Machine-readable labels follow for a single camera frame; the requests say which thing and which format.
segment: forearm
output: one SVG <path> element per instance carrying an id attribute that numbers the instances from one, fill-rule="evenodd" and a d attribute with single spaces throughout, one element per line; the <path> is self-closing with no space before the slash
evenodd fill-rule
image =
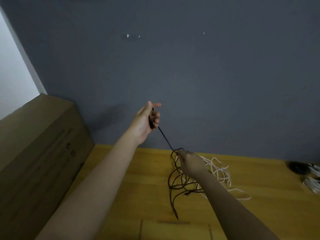
<path id="1" fill-rule="evenodd" d="M 127 131 L 52 215 L 36 240 L 87 240 L 109 212 L 138 143 Z"/>
<path id="2" fill-rule="evenodd" d="M 210 173 L 197 181 L 226 234 L 228 240 L 278 239 L 254 214 L 237 201 Z"/>

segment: cardboard box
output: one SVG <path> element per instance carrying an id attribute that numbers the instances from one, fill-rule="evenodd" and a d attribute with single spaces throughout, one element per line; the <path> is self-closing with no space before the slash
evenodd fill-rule
<path id="1" fill-rule="evenodd" d="M 94 142 L 75 105 L 41 94 L 0 121 L 0 239 L 34 239 Z"/>

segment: wooden desk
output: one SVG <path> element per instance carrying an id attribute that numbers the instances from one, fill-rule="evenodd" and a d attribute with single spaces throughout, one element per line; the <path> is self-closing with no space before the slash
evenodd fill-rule
<path id="1" fill-rule="evenodd" d="M 66 197 L 110 150 L 96 145 Z M 226 239 L 206 198 L 178 196 L 175 218 L 167 180 L 171 151 L 138 148 L 98 239 Z M 283 240 L 319 239 L 320 198 L 281 160 L 198 153 L 229 165 L 232 186 L 252 199 L 242 203 Z"/>

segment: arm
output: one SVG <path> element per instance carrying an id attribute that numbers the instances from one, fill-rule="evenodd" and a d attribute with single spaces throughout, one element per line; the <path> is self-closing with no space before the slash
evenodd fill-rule
<path id="1" fill-rule="evenodd" d="M 139 144 L 151 133 L 149 115 L 158 127 L 160 114 L 150 101 L 106 157 L 51 216 L 36 240 L 87 240 L 98 234 Z"/>
<path id="2" fill-rule="evenodd" d="M 200 184 L 228 240 L 279 240 L 217 181 L 201 157 L 184 151 L 177 153 L 182 171 Z"/>

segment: dark blue wall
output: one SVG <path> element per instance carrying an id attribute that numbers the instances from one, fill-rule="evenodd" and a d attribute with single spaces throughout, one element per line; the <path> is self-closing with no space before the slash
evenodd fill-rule
<path id="1" fill-rule="evenodd" d="M 48 93 L 76 102 L 96 143 L 152 100 L 174 147 L 320 158 L 319 0 L 1 5 Z M 169 148 L 159 132 L 143 146 Z"/>

